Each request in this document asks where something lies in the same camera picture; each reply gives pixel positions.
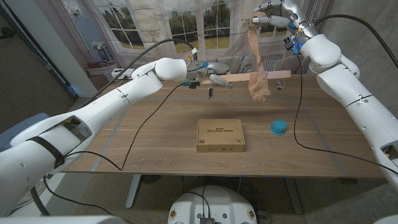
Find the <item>green grass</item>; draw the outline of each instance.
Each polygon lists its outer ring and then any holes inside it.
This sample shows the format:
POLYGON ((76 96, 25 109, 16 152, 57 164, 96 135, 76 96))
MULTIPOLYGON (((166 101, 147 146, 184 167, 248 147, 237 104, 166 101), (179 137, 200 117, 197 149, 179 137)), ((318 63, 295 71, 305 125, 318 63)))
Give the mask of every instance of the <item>green grass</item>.
MULTIPOLYGON (((260 33, 260 38, 272 37, 273 35, 274 35, 273 32, 263 32, 263 33, 260 33)), ((285 36, 285 35, 286 35, 286 31, 276 31, 275 32, 276 37, 285 36)))
MULTIPOLYGON (((199 43, 197 40, 192 41, 190 43, 199 50, 199 43)), ((123 42, 120 42, 120 44, 124 48, 131 49, 131 46, 129 44, 126 44, 123 42)), ((218 38, 218 47, 217 47, 217 38, 205 39, 205 45, 206 45, 206 50, 228 49, 229 48, 229 37, 218 38)), ((132 47, 134 49, 145 50, 144 46, 140 46, 140 45, 133 45, 132 47)), ((191 49, 189 49, 189 47, 184 43, 174 44, 174 47, 175 47, 175 51, 177 52, 177 54, 191 52, 191 49)))
MULTIPOLYGON (((199 44, 198 44, 197 40, 190 42, 190 44, 192 44, 194 47, 196 47, 197 50, 199 49, 199 44)), ((177 54, 191 52, 191 49, 184 43, 176 43, 176 44, 174 44, 174 47, 175 47, 175 51, 177 54)))
MULTIPOLYGON (((130 44, 126 44, 126 43, 123 43, 123 42, 120 42, 120 44, 121 44, 122 47, 124 47, 124 48, 131 49, 130 44)), ((132 47, 133 47, 134 49, 137 49, 137 50, 145 50, 144 46, 141 46, 141 45, 133 45, 132 47)))

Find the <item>table leg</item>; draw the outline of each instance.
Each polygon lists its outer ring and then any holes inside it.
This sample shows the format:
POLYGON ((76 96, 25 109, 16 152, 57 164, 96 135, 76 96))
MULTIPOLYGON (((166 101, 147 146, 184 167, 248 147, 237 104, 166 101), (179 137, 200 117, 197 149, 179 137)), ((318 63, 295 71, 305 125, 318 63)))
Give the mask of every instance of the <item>table leg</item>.
POLYGON ((297 191, 296 182, 293 178, 284 178, 286 183, 286 188, 290 196, 290 201, 293 205, 293 212, 297 215, 303 213, 303 207, 301 206, 301 200, 299 192, 297 191))
POLYGON ((127 195, 126 208, 132 208, 134 206, 134 201, 137 197, 140 179, 140 174, 134 174, 132 177, 129 194, 127 195))

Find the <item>white wall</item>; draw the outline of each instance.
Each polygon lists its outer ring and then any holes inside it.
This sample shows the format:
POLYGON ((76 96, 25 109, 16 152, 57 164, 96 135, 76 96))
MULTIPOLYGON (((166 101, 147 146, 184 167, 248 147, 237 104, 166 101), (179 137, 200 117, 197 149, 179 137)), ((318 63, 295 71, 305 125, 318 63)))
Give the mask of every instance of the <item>white wall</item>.
POLYGON ((6 2, 51 61, 70 82, 76 93, 80 97, 90 97, 95 94, 96 88, 36 3, 25 0, 6 0, 6 2))

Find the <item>blue plastic cup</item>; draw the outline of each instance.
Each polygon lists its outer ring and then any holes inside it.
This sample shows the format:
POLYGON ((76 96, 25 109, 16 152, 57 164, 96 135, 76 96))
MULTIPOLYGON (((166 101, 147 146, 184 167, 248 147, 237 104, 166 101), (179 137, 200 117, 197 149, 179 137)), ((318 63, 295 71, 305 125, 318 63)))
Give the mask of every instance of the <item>blue plastic cup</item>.
POLYGON ((286 131, 286 122, 281 119, 277 119, 274 123, 270 126, 272 133, 276 135, 284 135, 286 131))

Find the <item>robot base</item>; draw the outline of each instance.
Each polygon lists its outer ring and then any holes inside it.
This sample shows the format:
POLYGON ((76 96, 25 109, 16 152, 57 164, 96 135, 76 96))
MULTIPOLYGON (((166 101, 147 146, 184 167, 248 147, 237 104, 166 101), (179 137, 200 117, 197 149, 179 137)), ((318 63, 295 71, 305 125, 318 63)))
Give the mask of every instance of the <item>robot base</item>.
MULTIPOLYGON (((190 192, 202 195, 203 187, 197 187, 190 192)), ((225 187, 209 185, 205 186, 203 196, 209 203, 211 219, 208 218, 206 202, 204 202, 206 218, 203 218, 202 198, 188 192, 183 194, 172 205, 169 212, 168 224, 257 223, 252 205, 235 191, 225 187)))

